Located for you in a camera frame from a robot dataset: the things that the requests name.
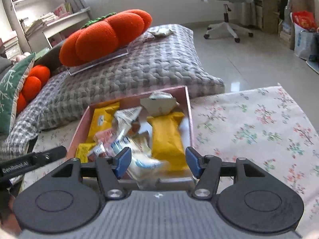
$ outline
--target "desk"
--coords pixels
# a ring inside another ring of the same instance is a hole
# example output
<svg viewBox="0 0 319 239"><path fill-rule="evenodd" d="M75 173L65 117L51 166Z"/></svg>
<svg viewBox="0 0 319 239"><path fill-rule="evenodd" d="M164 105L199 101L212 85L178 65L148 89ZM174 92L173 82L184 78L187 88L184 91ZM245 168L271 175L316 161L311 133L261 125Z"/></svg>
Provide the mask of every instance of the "desk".
<svg viewBox="0 0 319 239"><path fill-rule="evenodd" d="M315 11L314 0L291 0L291 11ZM262 0L262 30L266 33L278 34L278 2L277 0Z"/></svg>
<svg viewBox="0 0 319 239"><path fill-rule="evenodd" d="M85 8L77 13L58 19L54 22L48 23L41 29L35 31L28 37L29 45L32 52L39 52L48 47L52 48L49 38L61 32L68 32L71 34L80 29L86 22L90 20L88 11L90 7Z"/></svg>

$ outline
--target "yellow wrapper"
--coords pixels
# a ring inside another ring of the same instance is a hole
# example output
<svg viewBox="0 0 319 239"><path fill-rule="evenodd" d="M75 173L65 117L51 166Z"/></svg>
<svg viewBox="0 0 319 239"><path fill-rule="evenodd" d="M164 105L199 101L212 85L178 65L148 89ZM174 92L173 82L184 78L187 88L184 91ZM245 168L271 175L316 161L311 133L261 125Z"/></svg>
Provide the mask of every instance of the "yellow wrapper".
<svg viewBox="0 0 319 239"><path fill-rule="evenodd" d="M90 131L87 136L86 143L94 142L94 135L98 131L102 131L112 127L114 113L119 109L120 103L114 103L109 106L95 109L90 126Z"/></svg>
<svg viewBox="0 0 319 239"><path fill-rule="evenodd" d="M87 154L94 146L96 146L95 142L79 144L77 152L75 153L75 157L79 158L81 163L87 163Z"/></svg>
<svg viewBox="0 0 319 239"><path fill-rule="evenodd" d="M183 143L178 131L184 116L182 112L172 112L165 116L147 117L147 122L153 128L152 157L169 162L169 171L187 168Z"/></svg>

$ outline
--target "chair base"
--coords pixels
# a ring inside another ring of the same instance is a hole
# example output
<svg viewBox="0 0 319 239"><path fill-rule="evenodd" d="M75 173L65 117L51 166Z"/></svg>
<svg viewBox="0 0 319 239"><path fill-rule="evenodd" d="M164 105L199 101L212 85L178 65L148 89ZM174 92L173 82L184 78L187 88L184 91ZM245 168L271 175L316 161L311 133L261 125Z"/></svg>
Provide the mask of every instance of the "chair base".
<svg viewBox="0 0 319 239"><path fill-rule="evenodd" d="M222 22L222 23L218 23L218 24L211 24L211 25L209 25L208 28L207 28L207 32L206 32L206 34L204 35L204 38L205 38L205 39L209 39L209 33L210 33L211 31L218 30L218 29L224 28L224 27L226 27L227 30L228 30L228 32L229 32L230 34L232 34L232 36L234 37L236 43L239 43L239 42L240 42L240 38L237 36L235 30L239 30L239 31L243 31L243 32L245 32L245 33L248 33L248 36L249 36L249 37L253 37L253 36L254 36L254 34L251 32L250 29L243 28L243 27L238 26L238 25L233 24L233 23Z"/></svg>

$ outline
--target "tile floor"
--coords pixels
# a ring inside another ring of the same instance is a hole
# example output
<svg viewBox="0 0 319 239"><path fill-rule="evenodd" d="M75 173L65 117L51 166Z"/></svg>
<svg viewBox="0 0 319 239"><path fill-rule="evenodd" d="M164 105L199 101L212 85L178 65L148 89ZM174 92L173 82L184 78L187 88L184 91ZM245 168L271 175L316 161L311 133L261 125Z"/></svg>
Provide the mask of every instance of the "tile floor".
<svg viewBox="0 0 319 239"><path fill-rule="evenodd" d="M193 28L194 44L203 65L220 77L226 92L274 86L280 83L319 131L319 74L282 44L277 36L254 30L254 37L239 34L235 43L227 31L203 35L207 26Z"/></svg>

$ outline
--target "white star logo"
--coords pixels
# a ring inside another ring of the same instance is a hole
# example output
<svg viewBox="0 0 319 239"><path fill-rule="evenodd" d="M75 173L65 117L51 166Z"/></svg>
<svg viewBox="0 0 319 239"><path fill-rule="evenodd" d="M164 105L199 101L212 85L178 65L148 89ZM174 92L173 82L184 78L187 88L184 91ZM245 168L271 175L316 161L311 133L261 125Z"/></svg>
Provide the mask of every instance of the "white star logo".
<svg viewBox="0 0 319 239"><path fill-rule="evenodd" d="M154 197L156 197L157 199L163 197L164 195L162 193L157 193L154 195Z"/></svg>

